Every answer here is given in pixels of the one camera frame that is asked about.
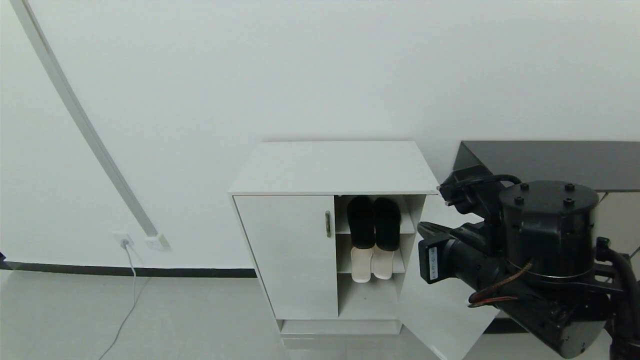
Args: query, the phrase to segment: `cabinet handle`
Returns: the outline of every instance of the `cabinet handle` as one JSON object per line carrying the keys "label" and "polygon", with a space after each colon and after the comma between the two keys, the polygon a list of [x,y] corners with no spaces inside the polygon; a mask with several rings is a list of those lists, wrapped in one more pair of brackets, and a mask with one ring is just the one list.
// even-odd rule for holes
{"label": "cabinet handle", "polygon": [[326,237],[331,237],[331,211],[324,213],[324,226],[326,227]]}

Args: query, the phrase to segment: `cabinet top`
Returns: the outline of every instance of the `cabinet top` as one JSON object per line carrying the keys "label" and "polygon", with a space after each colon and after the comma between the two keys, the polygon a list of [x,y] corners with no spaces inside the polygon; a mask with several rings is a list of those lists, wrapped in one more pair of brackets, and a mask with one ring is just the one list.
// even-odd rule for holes
{"label": "cabinet top", "polygon": [[413,141],[260,143],[232,195],[437,193],[438,181]]}

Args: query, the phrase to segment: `wall outlet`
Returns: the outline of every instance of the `wall outlet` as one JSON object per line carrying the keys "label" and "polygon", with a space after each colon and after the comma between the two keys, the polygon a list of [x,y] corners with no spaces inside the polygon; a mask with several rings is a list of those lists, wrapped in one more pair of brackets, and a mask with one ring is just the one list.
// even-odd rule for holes
{"label": "wall outlet", "polygon": [[145,238],[145,243],[147,247],[151,250],[156,251],[171,251],[171,247],[169,246],[169,242],[166,241],[166,238],[163,234],[158,234],[156,236],[149,236]]}
{"label": "wall outlet", "polygon": [[127,240],[129,246],[133,246],[133,240],[131,240],[129,234],[124,231],[113,231],[111,235],[113,235],[113,239],[118,243],[118,246],[122,246],[122,240]]}

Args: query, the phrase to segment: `white slipper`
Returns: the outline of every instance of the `white slipper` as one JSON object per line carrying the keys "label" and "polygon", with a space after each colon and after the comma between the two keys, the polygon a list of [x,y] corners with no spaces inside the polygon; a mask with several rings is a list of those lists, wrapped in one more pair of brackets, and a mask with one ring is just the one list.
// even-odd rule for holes
{"label": "white slipper", "polygon": [[371,280],[371,256],[372,249],[351,249],[351,278],[355,282],[367,282]]}
{"label": "white slipper", "polygon": [[377,245],[373,247],[371,270],[377,278],[382,280],[391,279],[391,275],[394,272],[394,252],[382,250]]}

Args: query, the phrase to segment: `gray tile floor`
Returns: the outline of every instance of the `gray tile floor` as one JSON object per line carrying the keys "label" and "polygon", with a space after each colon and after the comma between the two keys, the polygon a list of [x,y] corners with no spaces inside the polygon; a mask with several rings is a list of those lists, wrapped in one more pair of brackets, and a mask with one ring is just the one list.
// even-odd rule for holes
{"label": "gray tile floor", "polygon": [[[90,360],[132,300],[131,277],[0,270],[0,359]],[[105,360],[438,360],[410,331],[282,341],[256,279],[139,278],[138,305]],[[609,337],[582,360],[608,359]],[[465,360],[560,359],[529,334],[486,335]]]}

